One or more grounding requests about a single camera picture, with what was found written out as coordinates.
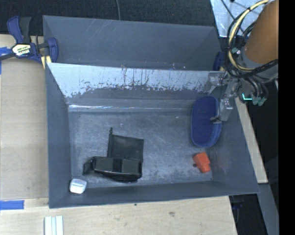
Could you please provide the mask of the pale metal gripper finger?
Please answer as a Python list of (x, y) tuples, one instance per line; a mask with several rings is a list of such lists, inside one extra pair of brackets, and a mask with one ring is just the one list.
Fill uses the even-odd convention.
[(233, 110), (233, 105), (228, 98), (220, 100), (220, 121), (226, 122), (229, 119), (229, 116)]
[(208, 94), (212, 93), (215, 88), (222, 85), (223, 81), (223, 72), (210, 72), (208, 74), (208, 79), (205, 83), (205, 92)]

